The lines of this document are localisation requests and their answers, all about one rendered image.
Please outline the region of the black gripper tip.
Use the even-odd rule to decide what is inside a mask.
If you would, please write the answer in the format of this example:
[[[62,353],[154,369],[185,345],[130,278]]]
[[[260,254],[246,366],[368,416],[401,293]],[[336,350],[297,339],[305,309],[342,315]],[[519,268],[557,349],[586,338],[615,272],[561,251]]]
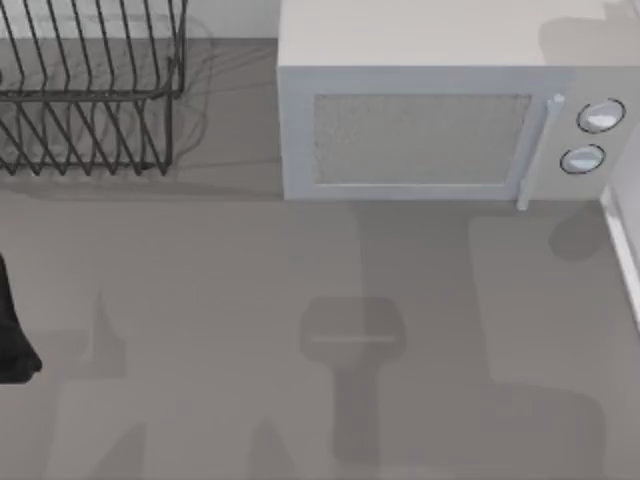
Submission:
[[[0,384],[26,384],[42,367],[18,320],[7,266],[0,253]]]

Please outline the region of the pale microwave door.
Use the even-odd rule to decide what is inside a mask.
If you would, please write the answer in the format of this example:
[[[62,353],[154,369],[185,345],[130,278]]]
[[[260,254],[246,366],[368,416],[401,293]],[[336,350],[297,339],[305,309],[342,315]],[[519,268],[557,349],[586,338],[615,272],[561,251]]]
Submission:
[[[567,67],[280,65],[286,199],[511,201]]]

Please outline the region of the pale microwave oven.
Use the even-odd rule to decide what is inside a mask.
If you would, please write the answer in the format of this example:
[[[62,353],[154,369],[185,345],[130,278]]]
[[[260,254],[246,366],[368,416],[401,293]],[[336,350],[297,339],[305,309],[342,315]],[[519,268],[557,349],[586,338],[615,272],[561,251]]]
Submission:
[[[280,65],[567,67],[573,80],[531,202],[594,200],[640,126],[640,0],[282,0]],[[608,98],[625,105],[624,120],[581,131],[580,110]],[[589,144],[605,162],[564,173],[562,155]]]

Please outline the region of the large round microwave knob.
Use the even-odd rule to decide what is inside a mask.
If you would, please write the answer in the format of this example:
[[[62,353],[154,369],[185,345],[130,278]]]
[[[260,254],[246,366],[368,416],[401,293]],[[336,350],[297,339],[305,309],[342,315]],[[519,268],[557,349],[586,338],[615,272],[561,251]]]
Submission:
[[[597,135],[614,129],[626,116],[626,107],[618,99],[608,98],[585,105],[577,115],[579,129]]]

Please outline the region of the small round microwave knob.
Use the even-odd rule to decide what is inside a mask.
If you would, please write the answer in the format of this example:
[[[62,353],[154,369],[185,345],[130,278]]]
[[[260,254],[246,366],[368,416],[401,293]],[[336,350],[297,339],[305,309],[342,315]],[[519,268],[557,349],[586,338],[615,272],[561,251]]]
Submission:
[[[598,145],[589,144],[567,150],[559,161],[568,175],[586,175],[597,170],[606,160],[606,152]]]

